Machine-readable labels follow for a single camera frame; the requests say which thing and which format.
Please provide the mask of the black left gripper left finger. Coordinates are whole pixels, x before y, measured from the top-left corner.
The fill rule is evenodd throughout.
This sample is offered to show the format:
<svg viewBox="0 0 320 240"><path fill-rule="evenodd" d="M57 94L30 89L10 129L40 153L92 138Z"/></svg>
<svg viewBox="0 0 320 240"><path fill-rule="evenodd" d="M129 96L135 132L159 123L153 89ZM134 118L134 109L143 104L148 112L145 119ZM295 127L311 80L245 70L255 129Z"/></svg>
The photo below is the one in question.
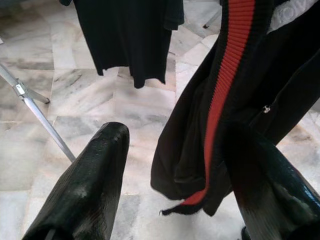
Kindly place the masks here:
<svg viewBox="0 0 320 240"><path fill-rule="evenodd" d="M23 239L109 240L129 145L125 124L103 124L60 176Z"/></svg>

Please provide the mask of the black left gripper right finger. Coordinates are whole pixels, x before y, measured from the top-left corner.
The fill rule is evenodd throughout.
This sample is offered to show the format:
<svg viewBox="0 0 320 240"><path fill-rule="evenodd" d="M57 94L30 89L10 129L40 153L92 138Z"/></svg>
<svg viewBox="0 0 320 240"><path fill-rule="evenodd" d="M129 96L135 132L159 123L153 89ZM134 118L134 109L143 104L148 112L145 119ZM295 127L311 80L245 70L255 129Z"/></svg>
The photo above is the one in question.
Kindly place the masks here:
<svg viewBox="0 0 320 240"><path fill-rule="evenodd" d="M224 161L250 239L320 238L320 196L272 142L232 124Z"/></svg>

